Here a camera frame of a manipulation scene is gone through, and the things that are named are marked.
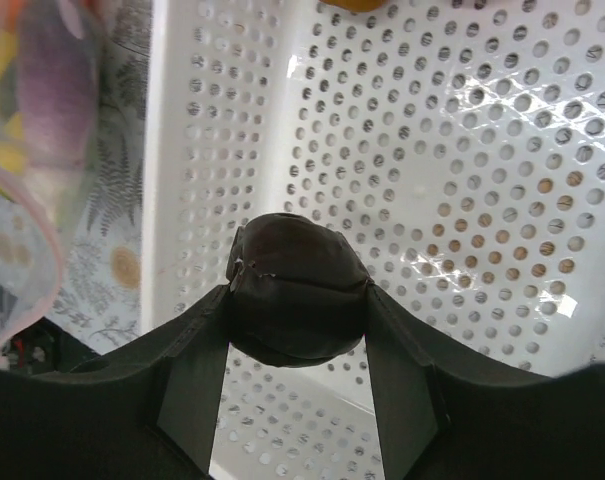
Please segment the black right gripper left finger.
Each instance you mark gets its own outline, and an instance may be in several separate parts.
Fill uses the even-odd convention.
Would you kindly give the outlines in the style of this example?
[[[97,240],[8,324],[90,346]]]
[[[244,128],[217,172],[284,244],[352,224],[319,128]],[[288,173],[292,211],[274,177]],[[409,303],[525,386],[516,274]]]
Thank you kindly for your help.
[[[227,289],[68,373],[0,370],[0,479],[204,479]]]

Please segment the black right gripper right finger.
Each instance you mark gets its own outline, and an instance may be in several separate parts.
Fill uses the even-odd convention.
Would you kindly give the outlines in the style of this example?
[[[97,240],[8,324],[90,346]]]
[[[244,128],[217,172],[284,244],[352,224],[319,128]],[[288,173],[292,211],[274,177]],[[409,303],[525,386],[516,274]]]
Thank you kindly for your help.
[[[367,290],[366,349],[389,479],[605,479],[605,363],[503,364]]]

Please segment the dark brown chocolate cube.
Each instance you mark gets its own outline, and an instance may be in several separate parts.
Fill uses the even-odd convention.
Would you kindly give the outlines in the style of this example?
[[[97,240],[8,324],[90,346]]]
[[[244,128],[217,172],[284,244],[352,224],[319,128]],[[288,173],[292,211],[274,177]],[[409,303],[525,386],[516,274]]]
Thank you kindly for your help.
[[[265,214],[240,227],[226,278],[230,342],[261,363],[320,365],[364,336],[368,270],[341,233],[303,216]]]

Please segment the white perforated plastic basket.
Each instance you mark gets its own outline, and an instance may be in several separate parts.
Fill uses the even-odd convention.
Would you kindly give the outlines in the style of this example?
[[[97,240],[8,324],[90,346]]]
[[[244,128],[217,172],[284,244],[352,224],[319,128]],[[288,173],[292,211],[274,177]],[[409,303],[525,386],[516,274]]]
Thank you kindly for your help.
[[[272,212],[341,233],[468,350],[605,370],[605,1],[157,1],[143,331],[226,280]],[[473,479],[605,479],[605,395],[446,448]]]

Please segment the clear zip top bag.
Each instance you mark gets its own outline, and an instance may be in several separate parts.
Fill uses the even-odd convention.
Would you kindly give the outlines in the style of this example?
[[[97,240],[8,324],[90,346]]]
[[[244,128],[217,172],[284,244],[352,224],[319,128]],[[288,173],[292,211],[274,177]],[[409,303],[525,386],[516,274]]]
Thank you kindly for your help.
[[[29,1],[0,1],[0,28],[14,33]],[[91,15],[99,36],[99,73],[102,38],[86,1],[76,1]],[[98,109],[85,163],[78,168],[52,164],[25,139],[26,166],[16,177],[0,169],[0,184],[14,202],[0,195],[0,368],[6,366],[5,345],[51,308],[75,230],[96,178]],[[7,140],[0,127],[0,139]]]

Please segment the brown kiwi fruit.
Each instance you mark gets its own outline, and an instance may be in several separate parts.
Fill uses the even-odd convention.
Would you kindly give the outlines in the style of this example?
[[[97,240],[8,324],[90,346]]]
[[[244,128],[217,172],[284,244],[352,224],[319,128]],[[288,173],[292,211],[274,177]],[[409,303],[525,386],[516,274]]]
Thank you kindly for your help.
[[[352,13],[368,13],[387,3],[386,0],[321,0],[321,2]]]

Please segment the purple eggplant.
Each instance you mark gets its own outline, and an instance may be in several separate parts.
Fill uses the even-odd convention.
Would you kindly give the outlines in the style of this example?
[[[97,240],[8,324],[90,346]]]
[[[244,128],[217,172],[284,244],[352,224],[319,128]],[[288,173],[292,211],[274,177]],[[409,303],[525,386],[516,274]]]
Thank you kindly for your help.
[[[25,141],[52,164],[85,163],[98,109],[99,36],[76,1],[29,1],[16,23]]]

